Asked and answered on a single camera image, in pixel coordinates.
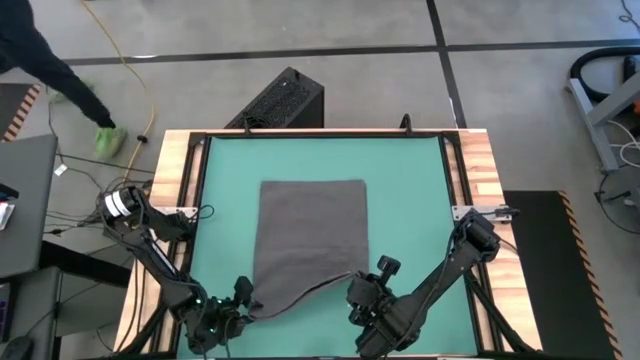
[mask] black computer tower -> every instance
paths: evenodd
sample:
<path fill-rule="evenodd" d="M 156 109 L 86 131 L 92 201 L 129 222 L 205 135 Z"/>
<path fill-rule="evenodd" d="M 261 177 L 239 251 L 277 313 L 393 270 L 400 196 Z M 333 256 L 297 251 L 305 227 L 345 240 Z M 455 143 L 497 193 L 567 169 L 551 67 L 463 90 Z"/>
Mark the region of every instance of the black computer tower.
<path fill-rule="evenodd" d="M 324 86 L 288 67 L 225 129 L 323 128 Z"/>

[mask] gray towel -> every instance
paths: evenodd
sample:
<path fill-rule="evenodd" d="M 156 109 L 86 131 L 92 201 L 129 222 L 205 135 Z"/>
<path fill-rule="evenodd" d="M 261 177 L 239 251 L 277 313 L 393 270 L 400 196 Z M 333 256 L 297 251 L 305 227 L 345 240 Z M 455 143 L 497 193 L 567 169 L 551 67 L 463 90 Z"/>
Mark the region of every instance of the gray towel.
<path fill-rule="evenodd" d="M 262 183 L 252 318 L 281 314 L 368 268 L 364 181 Z"/>

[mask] concrete floor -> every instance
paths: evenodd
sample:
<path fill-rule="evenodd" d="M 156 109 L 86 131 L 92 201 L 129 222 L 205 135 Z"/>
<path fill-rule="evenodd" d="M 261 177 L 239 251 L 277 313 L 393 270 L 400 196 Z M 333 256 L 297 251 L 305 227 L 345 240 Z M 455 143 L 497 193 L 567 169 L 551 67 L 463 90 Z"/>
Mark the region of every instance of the concrete floor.
<path fill-rule="evenodd" d="M 640 1 L 627 2 L 640 16 Z M 32 4 L 40 30 L 60 57 L 115 56 L 77 0 Z M 424 0 L 100 0 L 90 5 L 129 56 L 436 45 Z M 436 0 L 436 5 L 447 44 L 638 37 L 632 25 L 618 21 L 622 9 L 609 0 Z M 635 336 L 640 333 L 640 239 L 607 222 L 595 202 L 599 161 L 571 95 L 563 91 L 570 65 L 589 50 L 460 51 L 449 57 L 466 122 L 489 129 L 504 189 L 569 193 L 622 351 L 633 359 L 640 356 Z M 326 87 L 327 127 L 396 127 L 405 112 L 416 126 L 455 126 L 436 52 L 139 64 L 135 68 L 148 83 L 159 115 L 135 166 L 155 168 L 166 129 L 224 126 L 287 66 Z M 74 70 L 96 84 L 97 94 L 119 124 L 132 134 L 144 129 L 149 101 L 123 67 Z M 586 74 L 602 90 L 620 81 L 617 61 L 589 66 Z M 19 70 L 0 77 L 0 82 L 33 81 Z M 70 104 L 53 110 L 63 153 L 90 158 L 93 124 Z M 41 96 L 20 137 L 48 133 L 47 113 Z M 115 163 L 126 165 L 134 146 L 130 139 Z M 67 164 L 90 172 L 102 186 L 122 175 L 119 169 L 84 161 Z M 137 179 L 150 177 L 135 173 Z M 607 188 L 621 188 L 619 179 L 612 176 Z M 80 174 L 54 177 L 50 209 L 89 213 L 97 191 Z M 638 223 L 637 214 L 622 205 L 610 211 L 627 226 Z M 111 244 L 92 229 L 49 240 L 83 252 Z M 101 256 L 114 262 L 126 259 L 119 250 Z M 72 308 L 94 315 L 98 311 L 87 309 L 87 304 L 111 309 L 100 317 L 100 324 L 106 325 L 102 337 L 111 346 L 117 327 L 109 324 L 118 320 L 123 296 L 121 290 L 104 287 L 87 293 Z M 106 353 L 91 331 L 66 336 L 61 359 Z"/>

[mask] teal table surface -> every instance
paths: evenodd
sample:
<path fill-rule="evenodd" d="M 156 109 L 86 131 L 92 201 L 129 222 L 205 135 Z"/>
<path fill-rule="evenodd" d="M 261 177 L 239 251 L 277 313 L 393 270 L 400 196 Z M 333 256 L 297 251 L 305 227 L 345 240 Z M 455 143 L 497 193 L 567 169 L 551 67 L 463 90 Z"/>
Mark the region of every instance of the teal table surface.
<path fill-rule="evenodd" d="M 402 262 L 389 282 L 411 292 L 442 261 L 453 219 L 437 138 L 220 139 L 209 153 L 191 275 L 210 296 L 233 295 L 251 278 L 260 184 L 266 180 L 362 179 L 367 186 L 370 271 L 381 255 Z M 232 357 L 355 356 L 362 328 L 349 323 L 344 282 L 289 312 L 249 325 L 229 343 Z M 430 309 L 420 339 L 402 354 L 475 354 L 467 293 L 459 280 Z M 226 357 L 218 346 L 208 357 Z M 193 359 L 181 335 L 179 359 Z"/>

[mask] black floor mat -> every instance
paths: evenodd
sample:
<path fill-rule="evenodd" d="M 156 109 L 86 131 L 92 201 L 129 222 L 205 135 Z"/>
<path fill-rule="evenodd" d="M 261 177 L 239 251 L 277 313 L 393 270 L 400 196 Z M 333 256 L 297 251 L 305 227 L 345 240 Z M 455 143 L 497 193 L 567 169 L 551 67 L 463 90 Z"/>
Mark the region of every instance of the black floor mat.
<path fill-rule="evenodd" d="M 0 84 L 0 141 L 15 139 L 39 93 L 38 85 Z"/>
<path fill-rule="evenodd" d="M 566 194 L 505 191 L 504 197 L 521 211 L 513 232 L 543 350 L 622 359 Z"/>

